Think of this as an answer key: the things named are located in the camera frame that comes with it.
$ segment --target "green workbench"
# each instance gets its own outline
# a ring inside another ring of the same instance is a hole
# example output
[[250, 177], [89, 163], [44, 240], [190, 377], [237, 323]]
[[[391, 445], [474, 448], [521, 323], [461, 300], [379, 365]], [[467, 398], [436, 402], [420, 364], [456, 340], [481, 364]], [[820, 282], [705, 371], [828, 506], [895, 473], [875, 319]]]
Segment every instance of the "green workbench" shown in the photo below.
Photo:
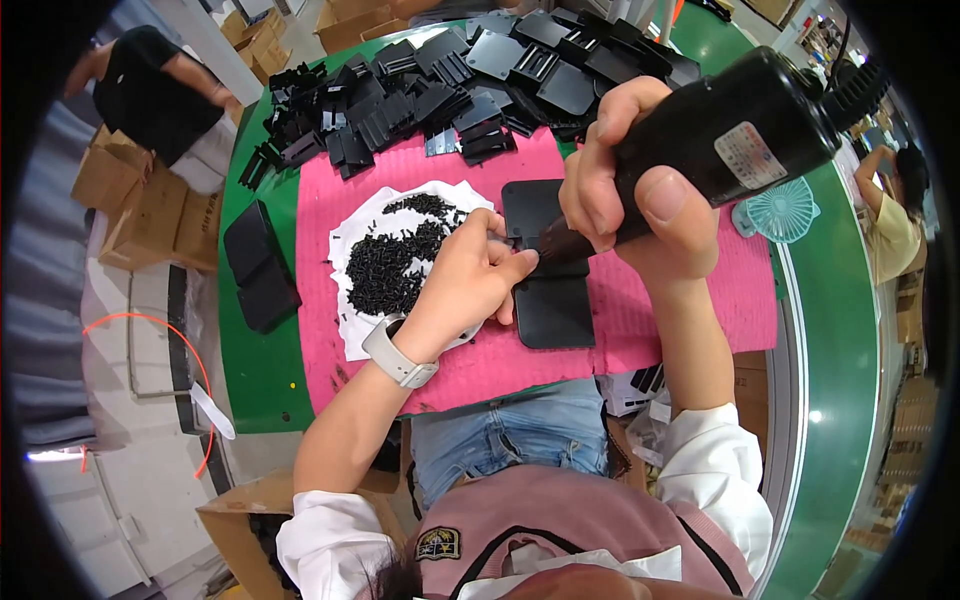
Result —
[[[324, 59], [332, 70], [357, 52], [371, 57], [404, 37], [428, 38], [450, 24], [401, 32], [362, 43]], [[732, 24], [687, 6], [671, 39], [687, 56], [716, 73], [753, 46]], [[221, 224], [229, 225], [254, 197], [270, 211], [291, 268], [299, 171], [264, 179], [256, 193], [240, 186], [253, 147], [265, 141], [266, 91], [241, 123], [230, 164]], [[570, 148], [561, 148], [564, 154]], [[806, 177], [821, 216], [810, 233], [775, 246], [775, 272], [784, 277], [799, 340], [794, 402], [801, 415], [796, 466], [791, 471], [787, 519], [779, 535], [776, 566], [763, 578], [769, 598], [803, 598], [812, 591], [840, 541], [859, 490], [874, 425], [877, 389], [876, 311], [866, 253], [844, 188], [832, 165]], [[314, 418], [300, 354], [296, 317], [270, 335], [250, 331], [236, 299], [236, 285], [221, 245], [218, 282], [220, 335], [230, 407], [238, 433], [300, 431]], [[818, 412], [816, 422], [807, 415]]]

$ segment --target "white sleeve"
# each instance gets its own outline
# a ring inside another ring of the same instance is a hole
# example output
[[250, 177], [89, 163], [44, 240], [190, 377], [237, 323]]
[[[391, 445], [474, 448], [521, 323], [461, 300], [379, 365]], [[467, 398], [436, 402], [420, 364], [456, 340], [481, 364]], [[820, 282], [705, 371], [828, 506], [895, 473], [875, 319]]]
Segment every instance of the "white sleeve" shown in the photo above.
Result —
[[767, 563], [774, 529], [757, 491], [762, 476], [760, 445], [740, 427], [733, 404], [683, 411], [667, 428], [657, 497], [702, 510], [743, 552], [756, 579]]
[[355, 493], [296, 494], [294, 517], [276, 536], [276, 555], [304, 600], [353, 600], [393, 549], [373, 506]]

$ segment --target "blue jeans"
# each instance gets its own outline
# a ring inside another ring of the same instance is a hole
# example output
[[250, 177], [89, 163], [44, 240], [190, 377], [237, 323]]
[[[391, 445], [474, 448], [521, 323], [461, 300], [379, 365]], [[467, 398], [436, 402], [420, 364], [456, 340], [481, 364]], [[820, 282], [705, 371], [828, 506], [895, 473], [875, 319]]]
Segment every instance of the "blue jeans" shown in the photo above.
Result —
[[411, 453], [429, 509], [458, 479], [512, 465], [547, 465], [607, 476], [603, 398], [593, 377], [489, 404], [413, 417]]

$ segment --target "small fan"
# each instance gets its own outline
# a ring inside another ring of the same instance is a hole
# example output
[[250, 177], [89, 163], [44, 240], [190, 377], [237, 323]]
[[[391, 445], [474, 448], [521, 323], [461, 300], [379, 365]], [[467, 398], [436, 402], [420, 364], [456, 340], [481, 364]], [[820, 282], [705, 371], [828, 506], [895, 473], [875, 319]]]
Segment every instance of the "small fan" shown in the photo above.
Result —
[[743, 237], [759, 232], [771, 242], [791, 244], [806, 235], [819, 214], [810, 186], [797, 178], [741, 202], [731, 218]]

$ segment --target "pink mat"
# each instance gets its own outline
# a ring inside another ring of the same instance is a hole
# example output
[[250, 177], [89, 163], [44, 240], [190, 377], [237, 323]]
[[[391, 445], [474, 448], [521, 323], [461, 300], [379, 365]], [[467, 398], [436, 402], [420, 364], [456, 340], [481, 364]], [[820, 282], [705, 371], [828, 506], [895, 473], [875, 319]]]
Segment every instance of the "pink mat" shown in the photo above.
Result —
[[[341, 181], [326, 154], [300, 169], [297, 207], [297, 288], [300, 347], [307, 389], [319, 413], [364, 361], [344, 359], [343, 340], [334, 322], [337, 284], [324, 264], [330, 230], [336, 228], [378, 189], [413, 189], [430, 180], [450, 184], [467, 180], [501, 208], [500, 189], [512, 180], [548, 180], [564, 176], [564, 164], [550, 131], [531, 139], [516, 137], [517, 152], [467, 167], [459, 155], [423, 154], [417, 135], [376, 156], [376, 166]], [[744, 239], [724, 210], [718, 233], [720, 261], [708, 279], [713, 304], [734, 352], [772, 348], [777, 341], [776, 300], [770, 256], [764, 238]], [[514, 327], [487, 321], [466, 344], [441, 357], [440, 371], [413, 392], [402, 414], [442, 411], [483, 402], [535, 385], [563, 379], [643, 369], [660, 361], [650, 299], [639, 277], [612, 252], [590, 260], [587, 279], [596, 348], [532, 350]]]

